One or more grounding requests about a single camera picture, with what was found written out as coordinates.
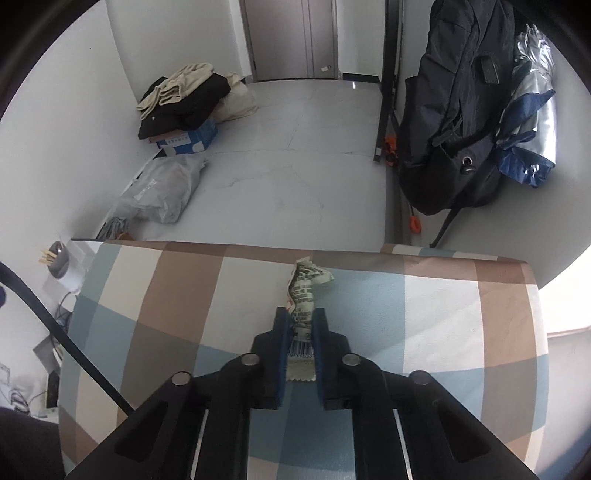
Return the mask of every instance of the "black backpack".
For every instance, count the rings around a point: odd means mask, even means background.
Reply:
[[[417,210],[478,207],[501,174],[489,159],[510,98],[515,22],[504,0],[436,0],[418,75],[406,80],[397,141],[399,183]]]

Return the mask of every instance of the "metal rivet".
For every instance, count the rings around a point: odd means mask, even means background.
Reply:
[[[261,361],[259,356],[256,353],[245,353],[242,355],[242,365],[247,365],[249,367],[256,365],[258,362]]]
[[[424,370],[416,370],[409,375],[410,379],[417,385],[429,385],[433,377]]]
[[[191,381],[191,374],[188,374],[187,372],[176,372],[173,375],[172,380],[175,385],[186,385]]]
[[[348,367],[356,367],[361,363],[361,359],[359,358],[359,355],[347,353],[347,355],[343,357],[343,363]]]

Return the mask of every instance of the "marble tile floor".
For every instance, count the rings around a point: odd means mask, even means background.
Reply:
[[[143,222],[135,237],[379,251],[386,172],[372,161],[378,85],[282,80],[249,88],[258,112],[219,125],[179,221]]]

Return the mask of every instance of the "table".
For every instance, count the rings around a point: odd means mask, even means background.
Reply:
[[[530,468],[543,437],[548,346],[538,289],[516,260],[386,245],[380,253],[175,242],[108,242],[69,335],[134,407],[177,371],[218,370],[285,306],[295,262],[334,275],[316,286],[331,330],[382,369],[431,372]],[[125,416],[66,356],[60,436],[74,468]],[[313,383],[289,382],[278,411],[254,410],[249,474],[354,478],[350,413],[324,412]]]

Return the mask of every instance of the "cardboard box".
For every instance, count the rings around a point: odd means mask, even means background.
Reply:
[[[205,151],[216,135],[217,126],[210,117],[197,130],[188,132],[175,130],[157,137],[150,137],[150,143],[156,143],[170,157],[181,153]]]

